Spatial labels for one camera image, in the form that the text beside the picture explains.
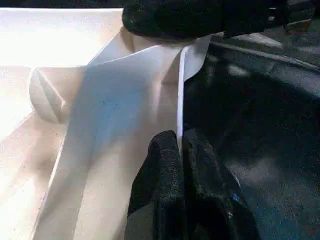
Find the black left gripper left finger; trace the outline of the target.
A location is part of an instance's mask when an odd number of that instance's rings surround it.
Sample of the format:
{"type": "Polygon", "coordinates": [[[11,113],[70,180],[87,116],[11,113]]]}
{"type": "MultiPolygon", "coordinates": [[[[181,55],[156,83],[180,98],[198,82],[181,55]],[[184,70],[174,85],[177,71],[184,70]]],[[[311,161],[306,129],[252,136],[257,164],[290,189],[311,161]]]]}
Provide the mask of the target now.
{"type": "Polygon", "coordinates": [[[131,187],[125,239],[184,238],[183,167],[174,131],[155,135],[131,187]]]}

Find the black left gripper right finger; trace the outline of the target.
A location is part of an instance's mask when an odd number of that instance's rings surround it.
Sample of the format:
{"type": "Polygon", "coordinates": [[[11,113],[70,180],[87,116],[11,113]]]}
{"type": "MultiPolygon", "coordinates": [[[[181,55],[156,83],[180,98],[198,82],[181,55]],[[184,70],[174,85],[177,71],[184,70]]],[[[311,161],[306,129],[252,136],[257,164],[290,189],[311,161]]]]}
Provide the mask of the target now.
{"type": "Polygon", "coordinates": [[[190,239],[261,239],[237,179],[197,129],[183,134],[182,160],[190,239]]]}

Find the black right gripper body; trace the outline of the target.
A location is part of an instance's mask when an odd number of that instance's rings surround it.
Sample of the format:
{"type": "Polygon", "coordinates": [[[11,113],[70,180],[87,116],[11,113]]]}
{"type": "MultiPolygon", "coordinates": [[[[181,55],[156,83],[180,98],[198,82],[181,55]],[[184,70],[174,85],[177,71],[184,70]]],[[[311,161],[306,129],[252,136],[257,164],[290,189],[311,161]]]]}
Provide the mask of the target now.
{"type": "Polygon", "coordinates": [[[319,0],[272,0],[270,28],[282,26],[287,35],[303,33],[320,18],[319,0]]]}

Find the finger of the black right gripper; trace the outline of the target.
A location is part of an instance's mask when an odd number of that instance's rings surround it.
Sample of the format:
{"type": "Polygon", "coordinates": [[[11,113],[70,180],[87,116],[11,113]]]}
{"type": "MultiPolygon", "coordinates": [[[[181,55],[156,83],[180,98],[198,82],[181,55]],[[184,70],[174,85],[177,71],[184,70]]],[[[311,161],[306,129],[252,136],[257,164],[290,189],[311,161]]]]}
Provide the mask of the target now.
{"type": "Polygon", "coordinates": [[[133,0],[122,12],[132,34],[187,40],[223,32],[226,38],[262,32],[275,20],[273,0],[133,0]]]}

